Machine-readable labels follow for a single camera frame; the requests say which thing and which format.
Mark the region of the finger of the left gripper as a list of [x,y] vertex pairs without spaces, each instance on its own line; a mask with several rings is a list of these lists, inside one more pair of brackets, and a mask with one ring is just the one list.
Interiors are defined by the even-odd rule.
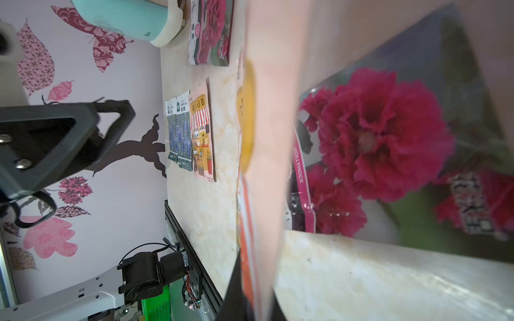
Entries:
[[17,201],[99,163],[134,117],[127,100],[1,108],[1,198]]

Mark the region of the lavender packet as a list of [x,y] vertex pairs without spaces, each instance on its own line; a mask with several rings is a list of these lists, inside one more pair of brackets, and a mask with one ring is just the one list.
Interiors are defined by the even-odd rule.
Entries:
[[172,162],[177,162],[177,156],[174,152],[173,147],[173,137],[174,137],[174,127],[175,127],[175,112],[177,107],[177,98],[173,97],[165,102],[165,111],[167,117],[168,124],[168,144],[169,144],[169,155],[168,159]]
[[189,90],[177,97],[180,110],[175,119],[175,151],[179,166],[187,171],[193,171],[189,97]]

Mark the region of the pink flower packet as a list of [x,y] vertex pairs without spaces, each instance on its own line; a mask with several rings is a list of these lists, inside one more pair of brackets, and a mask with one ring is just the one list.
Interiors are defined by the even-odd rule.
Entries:
[[188,43],[188,61],[191,65],[230,65],[233,6],[232,0],[191,2]]
[[315,11],[285,225],[513,261],[513,2]]

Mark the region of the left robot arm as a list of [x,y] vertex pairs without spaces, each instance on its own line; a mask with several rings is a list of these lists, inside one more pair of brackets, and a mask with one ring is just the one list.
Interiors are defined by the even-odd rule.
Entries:
[[[1,214],[34,229],[57,207],[46,187],[98,163],[135,117],[126,100],[1,108]],[[183,278],[179,250],[143,252],[83,283],[4,308],[2,320],[101,320],[135,302],[163,294]]]

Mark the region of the sunflower shop packet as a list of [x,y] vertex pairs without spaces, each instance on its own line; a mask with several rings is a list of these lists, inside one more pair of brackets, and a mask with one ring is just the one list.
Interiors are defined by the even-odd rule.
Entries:
[[268,320],[284,230],[299,80],[312,1],[249,1],[240,83],[238,236],[246,314]]
[[209,102],[207,82],[204,80],[195,90],[191,91],[189,97],[192,161],[195,176],[215,182]]

